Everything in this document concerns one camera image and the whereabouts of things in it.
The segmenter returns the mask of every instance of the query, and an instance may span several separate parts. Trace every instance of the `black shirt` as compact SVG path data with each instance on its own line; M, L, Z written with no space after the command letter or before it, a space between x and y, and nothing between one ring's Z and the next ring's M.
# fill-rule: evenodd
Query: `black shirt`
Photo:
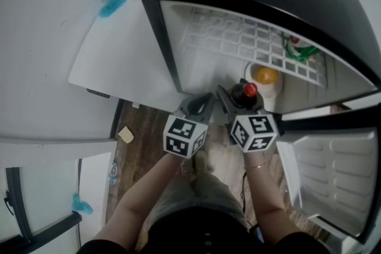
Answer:
M92 240L77 254L126 254L108 240ZM157 221L149 230L148 243L141 250L150 253L297 253L328 254L325 247L305 233L286 236L274 247L262 244L230 215L194 207Z

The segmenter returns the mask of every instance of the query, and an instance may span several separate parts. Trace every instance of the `person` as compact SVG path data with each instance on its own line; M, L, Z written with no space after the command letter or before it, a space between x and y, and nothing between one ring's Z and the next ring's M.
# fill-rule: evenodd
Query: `person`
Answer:
M190 180L190 162L170 153L122 197L95 238L77 254L135 251L144 221L153 223L149 253L300 253L327 254L326 248L288 218L279 188L261 153L245 153L245 169L258 226L265 243L248 233L239 202L228 187L208 173L207 156L195 157L197 178Z

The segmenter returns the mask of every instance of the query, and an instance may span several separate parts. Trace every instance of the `black handle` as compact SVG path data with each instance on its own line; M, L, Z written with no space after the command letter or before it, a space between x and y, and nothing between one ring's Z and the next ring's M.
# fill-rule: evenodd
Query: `black handle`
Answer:
M7 209L9 212L14 216L13 212L10 209L10 206L12 206L11 201L10 201L10 193L7 191L7 196L4 198L5 205L7 206Z

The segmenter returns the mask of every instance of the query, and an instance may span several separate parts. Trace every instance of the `wooden floor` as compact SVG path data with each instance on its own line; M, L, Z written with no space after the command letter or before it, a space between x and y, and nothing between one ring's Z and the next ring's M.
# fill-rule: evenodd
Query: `wooden floor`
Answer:
M132 107L132 103L124 103L117 132L124 126L128 126L135 138L132 143L125 144L117 136L118 144L115 160L118 164L118 174L116 184L110 187L107 219L110 218L125 192L164 155L162 149L163 130L167 118L168 112L146 106L140 106L139 109L136 109ZM240 194L244 174L243 155L238 147L229 145L229 138L223 126L210 124L204 151L209 155L210 164L214 169L213 174L228 185L231 193L242 204ZM266 154L266 160L271 174L280 187L290 218L302 231L311 234L317 239L325 240L328 236L325 231L291 209L282 163L275 147ZM245 183L245 196L247 219L252 225L255 225L257 222L247 182ZM137 250L141 249L146 243L147 232L147 225L144 225Z

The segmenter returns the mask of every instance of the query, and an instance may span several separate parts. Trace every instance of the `shoe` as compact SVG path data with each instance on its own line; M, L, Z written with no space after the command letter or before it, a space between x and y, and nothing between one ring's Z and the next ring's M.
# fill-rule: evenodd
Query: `shoe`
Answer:
M208 155L203 150L199 150L195 156L195 168L199 173L208 172Z
M193 160L184 159L181 163L181 175L193 174Z

